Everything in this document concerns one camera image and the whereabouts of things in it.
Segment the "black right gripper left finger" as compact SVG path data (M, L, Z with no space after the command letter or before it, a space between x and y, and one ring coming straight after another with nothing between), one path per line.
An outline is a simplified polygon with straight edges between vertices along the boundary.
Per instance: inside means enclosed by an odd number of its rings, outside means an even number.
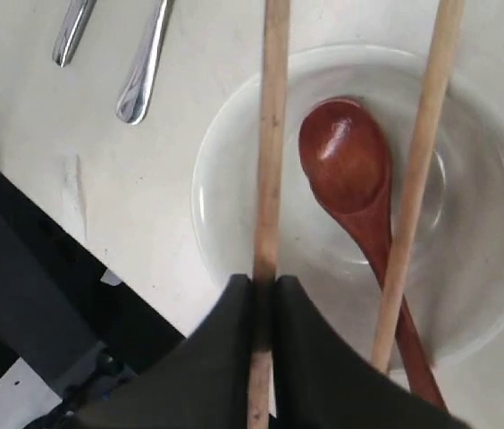
M246 427L252 295L249 278L232 275L187 339L107 400L82 408L71 427Z

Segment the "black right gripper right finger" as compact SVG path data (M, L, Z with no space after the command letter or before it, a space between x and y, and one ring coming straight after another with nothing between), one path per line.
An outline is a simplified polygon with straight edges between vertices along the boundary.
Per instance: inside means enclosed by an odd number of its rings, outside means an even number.
M279 278L273 304L278 427L466 427L373 369L325 321L296 277Z

